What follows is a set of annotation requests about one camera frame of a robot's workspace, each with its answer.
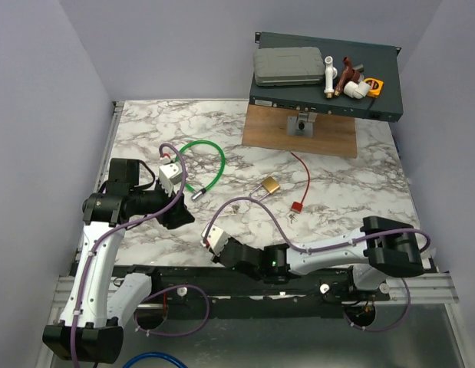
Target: blue cable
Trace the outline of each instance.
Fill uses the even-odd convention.
[[[160,358],[160,359],[167,360],[168,362],[171,362],[172,364],[174,364],[175,366],[179,368],[188,368],[186,364],[176,359],[174,356],[165,354],[165,353],[158,353],[157,351],[137,355],[136,357],[128,360],[127,363],[123,366],[123,368],[129,368],[133,366],[138,360],[142,360],[145,358]]]

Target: bolt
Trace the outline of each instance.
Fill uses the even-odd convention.
[[[378,290],[380,290],[382,294],[389,294],[390,289],[389,285],[384,282],[378,287]]]
[[[180,297],[183,297],[184,295],[188,294],[188,288],[187,287],[179,287],[177,288],[177,294]]]
[[[326,294],[329,291],[329,285],[328,284],[322,284],[321,287],[319,288],[321,291],[321,294]]]

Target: white marble tabletop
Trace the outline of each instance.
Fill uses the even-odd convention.
[[[212,140],[224,150],[226,168],[198,202],[185,191],[185,203],[196,218],[193,224],[168,231],[157,221],[143,223],[127,232],[117,265],[213,265],[211,254],[200,245],[205,224],[225,201],[247,195],[268,176],[281,188],[264,203],[292,242],[340,235],[361,226],[369,215],[419,226],[388,123],[356,120],[356,159],[297,153],[308,165],[312,183],[302,213],[295,214],[290,207],[304,194],[305,170],[290,152],[241,146],[246,108],[244,100],[125,103],[111,157],[142,159],[156,169],[161,143],[181,148],[193,140]],[[220,157],[212,147],[195,146],[184,156],[194,188],[208,184],[219,169]],[[140,183],[148,181],[147,172],[141,176]],[[231,205],[216,224],[257,248],[283,242],[268,215],[250,202]]]

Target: wooden board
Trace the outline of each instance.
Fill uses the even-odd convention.
[[[319,113],[314,122],[314,136],[290,136],[288,117],[298,111],[249,105],[242,135],[244,146],[271,148],[328,156],[357,156],[355,119]]]

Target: white pipe fitting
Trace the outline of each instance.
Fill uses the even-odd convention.
[[[326,65],[326,88],[324,89],[324,93],[326,94],[326,98],[332,98],[332,94],[335,91],[332,87],[332,80],[338,76],[338,70],[332,66],[331,56],[326,56],[324,63]]]
[[[370,84],[365,83],[364,81],[356,84],[355,82],[348,82],[345,85],[343,93],[351,98],[364,98],[367,96],[368,91],[370,90]]]

